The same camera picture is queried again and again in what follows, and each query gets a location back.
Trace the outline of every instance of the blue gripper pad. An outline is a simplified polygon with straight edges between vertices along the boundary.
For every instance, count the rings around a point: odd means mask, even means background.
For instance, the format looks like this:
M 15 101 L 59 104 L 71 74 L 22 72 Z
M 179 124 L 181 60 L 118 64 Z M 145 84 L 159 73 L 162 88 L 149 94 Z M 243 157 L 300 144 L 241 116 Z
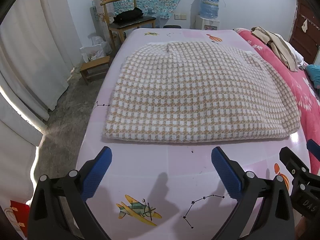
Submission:
M 320 161 L 320 146 L 312 139 L 307 141 L 307 149 Z
M 99 155 L 100 156 L 97 156 L 98 159 L 95 159 L 95 164 L 92 166 L 82 183 L 81 198 L 84 202 L 86 202 L 88 198 L 93 197 L 112 161 L 112 152 L 108 147 L 105 147 Z
M 212 150 L 211 161 L 220 179 L 222 180 L 223 185 L 225 186 L 231 198 L 240 201 L 242 198 L 242 182 L 226 158 L 227 156 L 220 149 L 220 147 L 215 147 Z

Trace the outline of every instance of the checkered blanket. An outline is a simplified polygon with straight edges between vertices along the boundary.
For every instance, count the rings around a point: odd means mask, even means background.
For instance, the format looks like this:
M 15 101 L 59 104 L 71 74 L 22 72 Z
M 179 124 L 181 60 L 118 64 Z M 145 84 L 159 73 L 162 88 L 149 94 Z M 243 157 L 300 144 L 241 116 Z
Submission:
M 260 56 L 216 43 L 170 42 L 127 57 L 105 136 L 211 142 L 284 138 L 299 127 L 291 90 Z

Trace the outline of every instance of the brown wooden door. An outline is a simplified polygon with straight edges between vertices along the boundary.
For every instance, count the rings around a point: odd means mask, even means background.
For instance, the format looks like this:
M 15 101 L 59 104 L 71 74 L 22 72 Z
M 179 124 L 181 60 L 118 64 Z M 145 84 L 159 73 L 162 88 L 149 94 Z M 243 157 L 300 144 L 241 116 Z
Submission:
M 304 57 L 305 62 L 313 64 L 320 46 L 320 21 L 314 16 L 306 0 L 298 1 L 297 18 L 290 44 Z M 308 29 L 304 33 L 301 27 L 306 19 L 308 19 Z

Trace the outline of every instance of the pink blanket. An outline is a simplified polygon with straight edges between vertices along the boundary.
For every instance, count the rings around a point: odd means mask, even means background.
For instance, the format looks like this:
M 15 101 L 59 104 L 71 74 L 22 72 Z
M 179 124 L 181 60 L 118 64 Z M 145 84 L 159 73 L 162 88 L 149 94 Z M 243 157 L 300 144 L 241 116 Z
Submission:
M 238 29 L 237 33 L 244 38 L 264 60 L 269 62 L 275 70 L 278 71 L 291 88 L 297 101 L 301 126 L 306 140 L 313 139 L 320 145 L 320 103 L 316 99 L 314 91 L 309 86 L 304 71 L 289 71 L 272 50 L 258 38 L 251 35 L 249 30 Z M 317 174 L 320 168 L 320 162 L 311 153 L 309 153 L 309 156 L 311 172 Z

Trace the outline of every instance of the metal bolt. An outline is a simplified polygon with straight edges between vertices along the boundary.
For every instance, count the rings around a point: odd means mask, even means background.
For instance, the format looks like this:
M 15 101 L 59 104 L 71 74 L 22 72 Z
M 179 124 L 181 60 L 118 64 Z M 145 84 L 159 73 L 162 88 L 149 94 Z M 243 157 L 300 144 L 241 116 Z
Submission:
M 40 181 L 45 181 L 47 179 L 47 175 L 42 175 L 41 177 L 40 177 Z
M 248 171 L 247 173 L 247 177 L 249 177 L 249 178 L 254 178 L 254 176 L 255 176 L 255 174 L 252 172 L 252 171 Z
M 282 182 L 282 181 L 283 181 L 282 176 L 278 175 L 278 176 L 277 176 L 277 180 L 278 180 L 279 182 Z
M 70 177 L 75 177 L 77 175 L 78 175 L 78 171 L 76 171 L 76 170 L 72 170 L 72 171 L 69 172 L 69 176 Z

